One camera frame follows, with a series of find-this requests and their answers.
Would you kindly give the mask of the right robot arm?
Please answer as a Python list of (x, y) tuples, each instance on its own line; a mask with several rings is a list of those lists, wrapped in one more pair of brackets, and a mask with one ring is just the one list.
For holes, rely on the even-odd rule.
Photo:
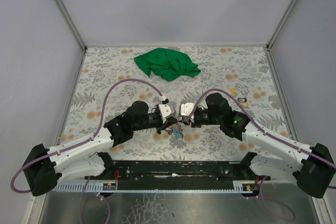
[(233, 110), (220, 93), (208, 95), (205, 101), (205, 109), (194, 103), (181, 104), (179, 114), (184, 124), (218, 125), (226, 136), (261, 147), (276, 158), (252, 154), (247, 164), (256, 175), (294, 183), (314, 198), (324, 196), (335, 175), (335, 164), (326, 146), (303, 144), (270, 131), (245, 110)]

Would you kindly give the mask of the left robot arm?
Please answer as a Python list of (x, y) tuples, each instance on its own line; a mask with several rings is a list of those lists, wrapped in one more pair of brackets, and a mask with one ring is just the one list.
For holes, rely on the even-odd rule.
[(125, 112), (106, 122), (93, 136), (72, 143), (44, 147), (34, 146), (28, 154), (23, 172), (33, 196), (41, 196), (65, 179), (99, 176), (112, 168), (104, 150), (133, 138), (135, 131), (156, 129), (157, 134), (177, 123), (175, 107), (169, 100), (158, 104), (153, 112), (143, 101), (135, 101)]

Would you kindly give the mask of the metal key organizer blue handle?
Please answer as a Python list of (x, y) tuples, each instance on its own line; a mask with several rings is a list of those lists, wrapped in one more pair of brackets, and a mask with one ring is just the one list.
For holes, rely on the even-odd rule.
[(182, 127), (179, 123), (173, 124), (169, 128), (176, 138), (182, 139), (184, 137)]

